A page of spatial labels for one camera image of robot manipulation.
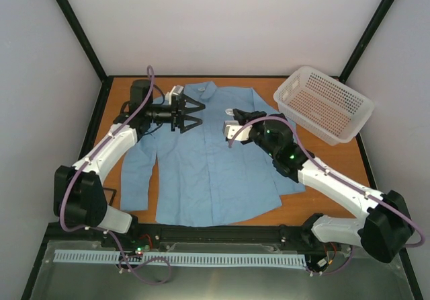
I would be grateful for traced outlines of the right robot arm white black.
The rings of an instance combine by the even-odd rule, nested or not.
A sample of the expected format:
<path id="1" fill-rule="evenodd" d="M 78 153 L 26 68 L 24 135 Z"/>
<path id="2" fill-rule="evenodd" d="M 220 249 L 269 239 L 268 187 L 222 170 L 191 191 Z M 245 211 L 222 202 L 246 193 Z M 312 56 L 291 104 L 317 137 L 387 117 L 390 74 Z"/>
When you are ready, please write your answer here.
<path id="1" fill-rule="evenodd" d="M 223 128 L 230 144 L 256 144 L 283 177 L 319 191 L 353 215 L 351 219 L 317 215 L 310 230 L 318 241 L 361 247 L 383 263 L 410 247 L 408 241 L 419 228 L 401 194 L 393 190 L 382 193 L 332 169 L 304 148 L 292 124 L 281 114 L 235 108 L 232 115 Z"/>

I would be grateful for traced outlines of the round pink brooch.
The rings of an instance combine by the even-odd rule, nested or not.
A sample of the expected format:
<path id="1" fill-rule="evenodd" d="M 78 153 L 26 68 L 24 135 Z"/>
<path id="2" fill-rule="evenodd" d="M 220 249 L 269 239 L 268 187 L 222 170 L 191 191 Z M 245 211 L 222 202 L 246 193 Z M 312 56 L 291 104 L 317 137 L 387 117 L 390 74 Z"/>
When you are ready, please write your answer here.
<path id="1" fill-rule="evenodd" d="M 231 109 L 231 108 L 226 109 L 226 110 L 225 110 L 225 113 L 226 113 L 227 115 L 229 115 L 229 116 L 233 116 L 233 115 L 234 115 L 233 109 Z"/>

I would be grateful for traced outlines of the light blue button shirt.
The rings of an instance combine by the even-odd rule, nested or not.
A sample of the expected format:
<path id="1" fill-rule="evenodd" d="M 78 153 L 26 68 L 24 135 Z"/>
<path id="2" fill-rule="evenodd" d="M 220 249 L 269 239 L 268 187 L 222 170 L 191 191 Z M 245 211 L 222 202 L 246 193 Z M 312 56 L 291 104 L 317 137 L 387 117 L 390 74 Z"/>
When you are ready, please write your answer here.
<path id="1" fill-rule="evenodd" d="M 156 220 L 164 225 L 209 227 L 241 222 L 281 206 L 281 197 L 304 185 L 281 176 L 271 158 L 254 144 L 229 148 L 222 126 L 227 110 L 273 108 L 251 88 L 188 84 L 185 94 L 205 105 L 201 125 L 179 133 L 153 128 L 126 154 L 121 172 L 120 208 L 144 211 L 154 167 L 159 169 Z"/>

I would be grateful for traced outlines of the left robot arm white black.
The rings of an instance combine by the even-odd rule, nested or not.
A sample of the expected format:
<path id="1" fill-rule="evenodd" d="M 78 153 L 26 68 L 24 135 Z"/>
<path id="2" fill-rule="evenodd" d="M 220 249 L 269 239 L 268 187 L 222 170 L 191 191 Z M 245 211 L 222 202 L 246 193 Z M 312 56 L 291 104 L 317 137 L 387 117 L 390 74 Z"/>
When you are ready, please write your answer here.
<path id="1" fill-rule="evenodd" d="M 202 124 L 192 113 L 205 105 L 185 95 L 176 85 L 158 104 L 153 101 L 153 80 L 138 79 L 130 88 L 105 137 L 72 166 L 60 166 L 54 175 L 54 212 L 67 232 L 95 228 L 116 232 L 125 248 L 134 247 L 140 232 L 136 217 L 108 205 L 103 183 L 120 158 L 149 132 L 151 124 L 169 124 L 171 130 L 185 133 Z"/>

